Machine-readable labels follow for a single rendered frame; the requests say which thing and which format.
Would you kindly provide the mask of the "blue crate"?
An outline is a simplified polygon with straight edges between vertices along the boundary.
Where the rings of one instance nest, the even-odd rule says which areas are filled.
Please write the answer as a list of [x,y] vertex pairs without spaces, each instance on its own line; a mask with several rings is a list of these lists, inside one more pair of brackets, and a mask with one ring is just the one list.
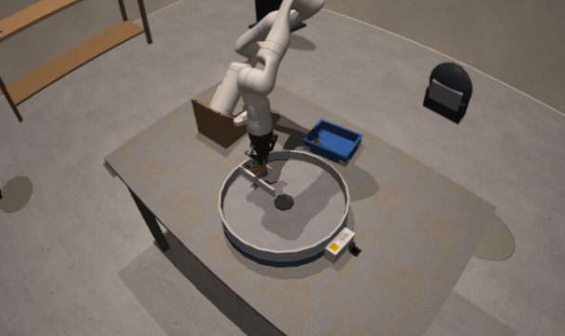
[[[347,166],[360,147],[361,138],[360,133],[321,119],[304,138],[304,150]],[[321,145],[311,142],[314,139],[320,139]]]

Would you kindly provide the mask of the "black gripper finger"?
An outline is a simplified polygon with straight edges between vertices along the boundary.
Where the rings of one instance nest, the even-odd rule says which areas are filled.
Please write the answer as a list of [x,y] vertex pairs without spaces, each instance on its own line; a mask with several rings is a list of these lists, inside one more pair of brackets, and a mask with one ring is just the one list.
[[[268,161],[269,161],[268,155],[269,155],[270,151],[271,152],[273,151],[277,137],[278,137],[278,135],[273,133],[273,137],[272,137],[271,141],[269,140],[269,141],[266,142],[266,149],[264,150],[265,151],[264,158],[265,158],[266,164],[268,164]],[[271,144],[271,147],[270,147],[270,144]]]
[[253,149],[253,145],[251,145],[250,150],[249,150],[249,151],[246,151],[245,154],[248,155],[250,158],[252,158],[252,159],[258,161],[258,162],[259,162],[259,165],[263,166],[263,165],[265,164],[264,145],[261,144],[261,145],[260,145],[260,148],[261,148],[261,152],[258,152],[258,151],[255,150],[255,151],[256,151],[256,154],[257,154],[257,155],[255,155],[254,149]]

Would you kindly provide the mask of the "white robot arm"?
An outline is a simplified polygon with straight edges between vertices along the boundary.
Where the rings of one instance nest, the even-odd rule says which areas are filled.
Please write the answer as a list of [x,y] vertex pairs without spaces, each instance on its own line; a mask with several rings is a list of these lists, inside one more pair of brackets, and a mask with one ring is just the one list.
[[[248,131],[258,136],[272,131],[270,101],[266,95],[274,89],[279,64],[290,45],[290,29],[318,13],[324,3],[325,0],[283,0],[278,12],[269,13],[255,28],[244,33],[234,49],[248,60],[230,64],[210,107],[231,116],[242,96],[247,111],[233,120],[234,126],[247,124]],[[265,66],[263,71],[255,68],[257,62]]]

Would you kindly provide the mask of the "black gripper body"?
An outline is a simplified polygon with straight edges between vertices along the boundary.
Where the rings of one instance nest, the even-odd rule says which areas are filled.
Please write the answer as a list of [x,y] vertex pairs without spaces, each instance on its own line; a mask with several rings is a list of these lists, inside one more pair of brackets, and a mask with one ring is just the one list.
[[[248,137],[250,139],[250,147],[251,145],[253,145],[254,150],[261,152],[260,145],[263,144],[264,149],[266,149],[266,142],[269,140],[271,141],[272,138],[270,139],[270,137],[273,137],[273,129],[268,134],[261,136],[253,135],[250,132],[248,132]],[[266,142],[264,143],[264,141]]]

